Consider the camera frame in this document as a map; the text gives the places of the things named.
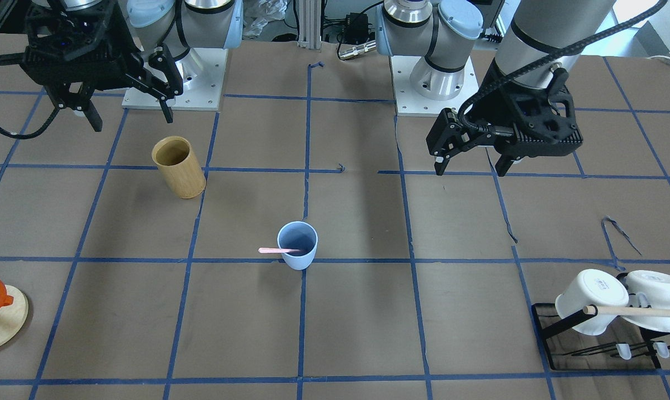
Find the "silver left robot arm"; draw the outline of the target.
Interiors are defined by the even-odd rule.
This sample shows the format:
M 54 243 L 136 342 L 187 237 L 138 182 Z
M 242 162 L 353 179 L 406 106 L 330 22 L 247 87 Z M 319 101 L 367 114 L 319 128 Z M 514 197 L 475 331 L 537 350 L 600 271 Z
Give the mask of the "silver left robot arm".
M 479 146 L 500 155 L 504 176 L 526 157 L 564 157 L 583 138 L 566 86 L 569 72 L 612 1 L 521 1 L 477 93 L 444 107 L 426 144 L 442 175 L 452 157 Z M 376 7 L 380 54 L 414 56 L 409 81 L 429 99 L 460 98 L 464 68 L 487 28 L 470 1 L 385 1 Z

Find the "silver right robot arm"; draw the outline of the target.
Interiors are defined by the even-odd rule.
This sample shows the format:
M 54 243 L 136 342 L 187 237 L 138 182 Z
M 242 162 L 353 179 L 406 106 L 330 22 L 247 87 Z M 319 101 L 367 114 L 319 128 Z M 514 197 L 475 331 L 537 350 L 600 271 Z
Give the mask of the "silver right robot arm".
M 453 99 L 464 87 L 463 69 L 484 16 L 467 1 L 383 1 L 376 36 L 337 49 L 341 61 L 379 51 L 417 60 L 409 81 L 432 101 Z M 226 51 L 243 38 L 242 1 L 33 1 L 25 27 L 28 44 L 13 56 L 26 75 L 40 84 L 54 106 L 42 134 L 62 109 L 84 116 L 94 131 L 102 119 L 93 104 L 96 91 L 132 88 L 157 102 L 173 121 L 175 99 L 185 96 L 192 78 L 209 76 L 196 49 Z

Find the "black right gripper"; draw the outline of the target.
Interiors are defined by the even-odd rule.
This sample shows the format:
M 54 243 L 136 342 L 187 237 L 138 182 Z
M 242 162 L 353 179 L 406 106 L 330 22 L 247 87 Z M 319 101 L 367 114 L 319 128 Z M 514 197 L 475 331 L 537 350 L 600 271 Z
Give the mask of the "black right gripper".
M 32 1 L 25 32 L 22 70 L 46 86 L 58 111 L 83 112 L 93 130 L 101 132 L 102 119 L 91 101 L 94 91 L 131 87 L 157 99 L 166 122 L 173 122 L 168 101 L 184 91 L 177 63 L 167 45 L 159 44 L 148 65 L 165 80 L 143 66 L 117 1 Z M 82 83 L 76 93 L 71 83 Z

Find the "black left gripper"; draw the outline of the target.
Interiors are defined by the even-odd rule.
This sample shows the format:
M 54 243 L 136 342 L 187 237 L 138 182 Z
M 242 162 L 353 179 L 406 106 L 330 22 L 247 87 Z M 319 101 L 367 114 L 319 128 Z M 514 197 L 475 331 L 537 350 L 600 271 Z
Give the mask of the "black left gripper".
M 566 87 L 568 71 L 559 67 L 552 81 L 542 89 L 527 88 L 510 81 L 497 88 L 468 112 L 475 124 L 491 124 L 513 129 L 510 137 L 496 137 L 495 149 L 501 154 L 495 163 L 498 177 L 526 157 L 563 157 L 581 147 L 583 137 L 574 114 L 573 97 Z M 465 127 L 450 108 L 440 111 L 426 137 L 434 171 L 442 176 L 449 160 L 462 152 L 482 146 L 488 131 Z

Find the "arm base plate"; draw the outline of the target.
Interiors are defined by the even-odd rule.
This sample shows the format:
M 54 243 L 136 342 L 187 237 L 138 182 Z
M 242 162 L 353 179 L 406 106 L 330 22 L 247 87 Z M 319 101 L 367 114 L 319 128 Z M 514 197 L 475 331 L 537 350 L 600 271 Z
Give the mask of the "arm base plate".
M 397 115 L 435 117 L 445 107 L 457 111 L 479 90 L 472 59 L 454 73 L 435 70 L 422 57 L 390 57 Z
M 173 111 L 218 111 L 229 53 L 228 49 L 191 48 L 177 61 L 183 94 L 168 101 Z M 122 107 L 160 111 L 157 99 L 136 88 L 126 90 Z

